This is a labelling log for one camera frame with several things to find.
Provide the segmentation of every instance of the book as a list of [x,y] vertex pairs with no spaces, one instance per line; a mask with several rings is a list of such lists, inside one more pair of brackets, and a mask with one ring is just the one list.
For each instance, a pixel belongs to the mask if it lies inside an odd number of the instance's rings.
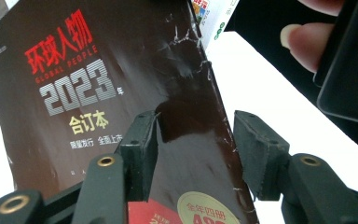
[[158,161],[130,223],[256,223],[190,2],[20,0],[0,20],[0,125],[16,189],[45,198],[155,110]]
[[240,0],[191,0],[206,51],[224,32]]

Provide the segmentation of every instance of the finger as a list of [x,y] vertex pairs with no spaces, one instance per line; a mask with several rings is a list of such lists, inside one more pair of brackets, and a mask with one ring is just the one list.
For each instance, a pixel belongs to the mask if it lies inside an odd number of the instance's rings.
[[315,73],[319,67],[333,24],[291,24],[281,31],[281,43],[306,69]]
[[344,0],[298,0],[300,3],[324,14],[336,16],[342,9]]

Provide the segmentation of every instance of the gold circular badge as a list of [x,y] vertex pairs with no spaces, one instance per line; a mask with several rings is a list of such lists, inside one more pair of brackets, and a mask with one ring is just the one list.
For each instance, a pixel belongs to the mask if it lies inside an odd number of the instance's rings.
[[240,224],[222,203],[204,193],[190,191],[183,194],[177,207],[184,224]]

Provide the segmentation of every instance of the black device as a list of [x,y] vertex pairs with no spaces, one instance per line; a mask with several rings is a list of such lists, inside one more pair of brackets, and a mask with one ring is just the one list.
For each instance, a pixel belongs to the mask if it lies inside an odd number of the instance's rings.
[[325,114],[358,122],[358,0],[341,9],[314,83]]

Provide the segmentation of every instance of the fingernail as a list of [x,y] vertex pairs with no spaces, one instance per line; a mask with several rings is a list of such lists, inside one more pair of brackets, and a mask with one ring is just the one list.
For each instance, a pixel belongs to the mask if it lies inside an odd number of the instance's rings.
[[290,25],[283,27],[283,29],[281,30],[281,44],[283,47],[290,49],[289,35],[300,26],[301,25],[299,25],[299,24],[290,24]]

